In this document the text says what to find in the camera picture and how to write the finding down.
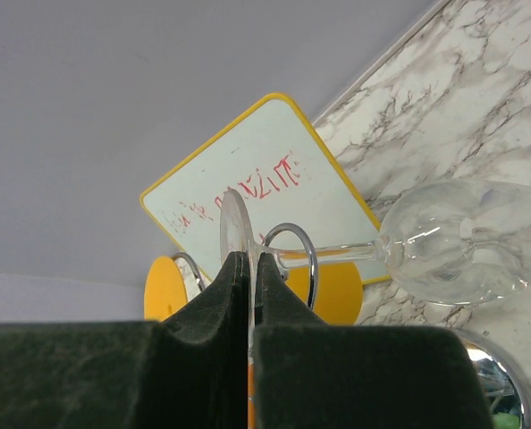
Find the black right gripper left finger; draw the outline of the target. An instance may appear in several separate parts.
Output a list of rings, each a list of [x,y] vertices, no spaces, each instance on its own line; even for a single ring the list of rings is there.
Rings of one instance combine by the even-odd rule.
[[[243,428],[249,260],[163,322],[0,324],[0,428]]]

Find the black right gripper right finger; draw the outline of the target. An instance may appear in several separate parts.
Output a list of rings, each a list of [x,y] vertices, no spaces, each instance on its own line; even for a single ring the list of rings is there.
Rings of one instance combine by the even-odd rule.
[[[331,326],[257,265],[259,428],[488,428],[492,419],[457,335],[430,326]]]

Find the green wine glass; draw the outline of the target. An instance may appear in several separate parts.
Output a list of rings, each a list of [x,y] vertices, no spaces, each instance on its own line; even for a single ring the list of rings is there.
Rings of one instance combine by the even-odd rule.
[[[510,412],[499,412],[492,415],[495,429],[522,429],[524,417]]]

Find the clear wine glass front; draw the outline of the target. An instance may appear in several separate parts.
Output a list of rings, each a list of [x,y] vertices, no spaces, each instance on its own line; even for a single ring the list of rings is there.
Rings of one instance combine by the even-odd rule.
[[[222,231],[255,241],[236,190],[223,197],[220,251]],[[476,305],[531,286],[530,186],[471,179],[427,184],[395,202],[375,240],[383,236],[394,242],[394,267],[382,264],[418,299]]]

